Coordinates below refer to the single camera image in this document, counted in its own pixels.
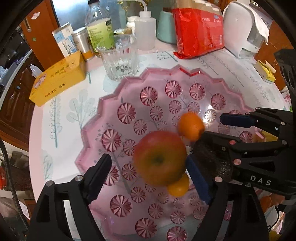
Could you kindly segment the orange mandarin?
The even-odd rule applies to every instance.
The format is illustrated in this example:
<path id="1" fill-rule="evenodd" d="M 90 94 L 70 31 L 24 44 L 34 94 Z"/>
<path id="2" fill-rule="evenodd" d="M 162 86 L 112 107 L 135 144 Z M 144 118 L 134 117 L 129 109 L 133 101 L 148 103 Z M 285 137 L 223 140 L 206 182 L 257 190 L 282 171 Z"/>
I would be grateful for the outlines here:
<path id="1" fill-rule="evenodd" d="M 193 112 L 184 113 L 178 121 L 178 134 L 191 142 L 196 142 L 204 131 L 203 121 Z"/>

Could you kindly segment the small orange kumquat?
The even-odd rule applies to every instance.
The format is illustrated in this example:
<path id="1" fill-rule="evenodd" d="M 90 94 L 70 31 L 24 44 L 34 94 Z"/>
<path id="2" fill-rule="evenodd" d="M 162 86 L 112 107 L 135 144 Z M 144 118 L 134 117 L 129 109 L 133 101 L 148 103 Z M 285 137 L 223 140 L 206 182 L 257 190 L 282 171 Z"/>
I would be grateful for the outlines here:
<path id="1" fill-rule="evenodd" d="M 184 173 L 182 177 L 166 187 L 168 193 L 174 197 L 184 196 L 190 187 L 190 180 L 187 173 Z"/>

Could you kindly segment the red yellow apple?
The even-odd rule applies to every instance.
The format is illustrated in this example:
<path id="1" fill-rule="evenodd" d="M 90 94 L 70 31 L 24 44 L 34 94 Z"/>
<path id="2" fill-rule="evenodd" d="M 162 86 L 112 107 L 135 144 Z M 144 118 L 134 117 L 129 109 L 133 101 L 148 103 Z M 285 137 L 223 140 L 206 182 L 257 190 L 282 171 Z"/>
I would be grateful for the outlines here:
<path id="1" fill-rule="evenodd" d="M 133 165 L 148 185 L 168 186 L 186 170 L 187 151 L 181 138 L 169 131 L 153 131 L 136 145 Z"/>

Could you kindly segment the dark avocado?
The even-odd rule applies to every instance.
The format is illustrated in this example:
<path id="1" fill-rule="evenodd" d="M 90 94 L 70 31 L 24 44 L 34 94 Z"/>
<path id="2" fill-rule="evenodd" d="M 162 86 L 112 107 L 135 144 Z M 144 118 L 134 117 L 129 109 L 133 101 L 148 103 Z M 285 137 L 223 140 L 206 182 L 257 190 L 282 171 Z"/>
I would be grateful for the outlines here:
<path id="1" fill-rule="evenodd" d="M 226 147 L 214 144 L 212 141 L 198 140 L 193 147 L 193 154 L 201 172 L 208 177 L 221 177 L 222 180 L 232 180 L 232 164 Z"/>

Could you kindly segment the yellow tissue pack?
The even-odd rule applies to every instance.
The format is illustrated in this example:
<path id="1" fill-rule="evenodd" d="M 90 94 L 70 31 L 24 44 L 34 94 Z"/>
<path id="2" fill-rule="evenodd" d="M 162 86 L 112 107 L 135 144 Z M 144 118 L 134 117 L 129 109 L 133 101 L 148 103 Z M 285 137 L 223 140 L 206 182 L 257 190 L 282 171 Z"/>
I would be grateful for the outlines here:
<path id="1" fill-rule="evenodd" d="M 271 66 L 269 62 L 263 63 L 262 61 L 257 61 L 254 65 L 255 70 L 260 75 L 260 77 L 265 82 L 274 83 L 276 78 L 274 76 L 274 73 L 276 73 L 276 70 Z"/>

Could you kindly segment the pink plastic fruit bowl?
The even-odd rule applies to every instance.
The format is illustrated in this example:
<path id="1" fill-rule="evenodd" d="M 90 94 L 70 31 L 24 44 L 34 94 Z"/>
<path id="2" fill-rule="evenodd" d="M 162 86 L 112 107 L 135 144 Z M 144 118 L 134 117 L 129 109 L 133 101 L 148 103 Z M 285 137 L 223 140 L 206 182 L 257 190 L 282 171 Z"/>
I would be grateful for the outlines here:
<path id="1" fill-rule="evenodd" d="M 198 115 L 206 130 L 252 142 L 254 129 L 223 125 L 222 113 L 251 111 L 242 94 L 201 69 L 147 68 L 122 80 L 102 97 L 97 114 L 82 130 L 76 165 L 84 173 L 103 155 L 111 168 L 90 210 L 109 240 L 191 240 L 207 205 L 195 186 L 175 197 L 167 192 L 166 168 L 184 173 L 185 145 L 178 135 L 184 113 Z"/>

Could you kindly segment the tree print tablecloth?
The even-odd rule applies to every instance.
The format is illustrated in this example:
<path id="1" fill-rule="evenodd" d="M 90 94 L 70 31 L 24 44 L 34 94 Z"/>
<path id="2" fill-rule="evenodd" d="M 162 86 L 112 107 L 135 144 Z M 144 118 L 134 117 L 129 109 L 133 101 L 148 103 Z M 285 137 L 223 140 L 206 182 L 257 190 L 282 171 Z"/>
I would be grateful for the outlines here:
<path id="1" fill-rule="evenodd" d="M 253 59 L 238 59 L 226 50 L 195 59 L 179 59 L 172 51 L 138 59 L 140 80 L 119 86 L 99 67 L 44 105 L 44 178 L 68 182 L 109 154 L 111 170 L 89 206 L 103 236 L 191 240 L 207 205 L 194 186 L 173 197 L 148 185 L 133 165 L 138 141 L 153 131 L 176 131 L 182 114 L 192 111 L 209 131 L 255 142 L 256 128 L 224 126 L 220 114 L 290 107 L 276 85 L 262 80 Z"/>

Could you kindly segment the red paper cup package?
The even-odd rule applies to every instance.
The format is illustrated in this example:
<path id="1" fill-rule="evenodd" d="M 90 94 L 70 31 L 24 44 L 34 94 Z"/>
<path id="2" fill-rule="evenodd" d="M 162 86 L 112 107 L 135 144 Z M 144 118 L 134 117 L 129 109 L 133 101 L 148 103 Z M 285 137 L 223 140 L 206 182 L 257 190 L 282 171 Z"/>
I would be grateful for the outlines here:
<path id="1" fill-rule="evenodd" d="M 208 1 L 180 0 L 172 8 L 180 59 L 191 59 L 224 48 L 221 9 Z"/>

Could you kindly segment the teal ceramic mug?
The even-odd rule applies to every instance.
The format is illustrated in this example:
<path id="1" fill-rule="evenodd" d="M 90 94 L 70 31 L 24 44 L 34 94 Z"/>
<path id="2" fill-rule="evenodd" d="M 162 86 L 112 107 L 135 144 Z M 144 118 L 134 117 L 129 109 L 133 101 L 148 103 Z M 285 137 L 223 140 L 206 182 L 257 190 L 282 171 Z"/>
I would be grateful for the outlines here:
<path id="1" fill-rule="evenodd" d="M 165 43 L 177 44 L 175 22 L 170 8 L 163 8 L 160 12 L 157 38 Z"/>

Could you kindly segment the clear glass tumbler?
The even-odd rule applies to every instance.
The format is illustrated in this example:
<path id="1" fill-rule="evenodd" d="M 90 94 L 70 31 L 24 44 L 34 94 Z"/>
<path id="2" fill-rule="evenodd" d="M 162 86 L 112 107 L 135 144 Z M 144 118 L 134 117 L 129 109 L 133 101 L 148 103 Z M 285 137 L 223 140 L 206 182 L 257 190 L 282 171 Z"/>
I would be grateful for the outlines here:
<path id="1" fill-rule="evenodd" d="M 109 79 L 119 81 L 138 71 L 137 41 L 133 35 L 115 35 L 107 45 L 96 47 Z"/>

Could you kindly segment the yellow tin box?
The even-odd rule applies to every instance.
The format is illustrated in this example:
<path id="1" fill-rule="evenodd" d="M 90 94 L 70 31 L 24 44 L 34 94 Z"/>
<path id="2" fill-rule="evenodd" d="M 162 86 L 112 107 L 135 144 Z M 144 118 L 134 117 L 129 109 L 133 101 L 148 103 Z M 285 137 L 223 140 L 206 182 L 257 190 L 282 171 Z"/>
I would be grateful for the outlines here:
<path id="1" fill-rule="evenodd" d="M 38 107 L 86 78 L 85 61 L 77 51 L 36 77 L 30 100 Z"/>

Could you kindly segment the white squeeze wash bottle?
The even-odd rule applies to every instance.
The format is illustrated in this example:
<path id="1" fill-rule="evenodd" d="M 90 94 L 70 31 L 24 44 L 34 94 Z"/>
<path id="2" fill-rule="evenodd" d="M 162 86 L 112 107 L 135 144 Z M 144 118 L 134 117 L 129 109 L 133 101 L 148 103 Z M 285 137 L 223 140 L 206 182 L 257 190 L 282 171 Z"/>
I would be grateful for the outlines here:
<path id="1" fill-rule="evenodd" d="M 137 40 L 137 48 L 141 51 L 154 49 L 156 42 L 156 25 L 157 21 L 152 17 L 151 11 L 147 10 L 145 1 L 137 1 L 143 5 L 143 10 L 139 16 L 127 17 L 126 26 L 132 28 Z"/>

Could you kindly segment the small glass jar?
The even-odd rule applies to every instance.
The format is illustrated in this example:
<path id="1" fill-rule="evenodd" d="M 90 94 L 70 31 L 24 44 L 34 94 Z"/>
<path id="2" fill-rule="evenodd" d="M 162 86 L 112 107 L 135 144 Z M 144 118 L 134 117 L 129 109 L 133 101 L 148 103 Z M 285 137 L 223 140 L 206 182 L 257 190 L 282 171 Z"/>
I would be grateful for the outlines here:
<path id="1" fill-rule="evenodd" d="M 114 35 L 131 35 L 132 29 L 131 28 L 118 28 L 113 31 Z"/>

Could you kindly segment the white blue carton box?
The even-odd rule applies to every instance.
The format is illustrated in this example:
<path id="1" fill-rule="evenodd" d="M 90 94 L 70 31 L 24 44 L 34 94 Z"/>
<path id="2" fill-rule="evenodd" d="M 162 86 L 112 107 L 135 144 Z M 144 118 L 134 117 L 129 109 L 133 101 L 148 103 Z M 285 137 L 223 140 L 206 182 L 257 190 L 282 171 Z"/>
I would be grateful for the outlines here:
<path id="1" fill-rule="evenodd" d="M 52 32 L 52 35 L 60 48 L 64 57 L 67 57 L 75 52 L 77 52 L 76 45 L 74 43 L 73 28 L 69 22 L 62 25 Z"/>

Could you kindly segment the silver metal can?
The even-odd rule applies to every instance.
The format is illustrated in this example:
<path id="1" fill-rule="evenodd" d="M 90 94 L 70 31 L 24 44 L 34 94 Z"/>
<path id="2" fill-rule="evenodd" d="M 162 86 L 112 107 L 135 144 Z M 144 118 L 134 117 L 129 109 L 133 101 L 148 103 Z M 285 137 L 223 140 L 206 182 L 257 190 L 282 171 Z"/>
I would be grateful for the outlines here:
<path id="1" fill-rule="evenodd" d="M 94 57 L 94 52 L 89 39 L 86 27 L 78 28 L 71 34 L 76 48 L 81 52 L 84 61 L 89 61 Z"/>

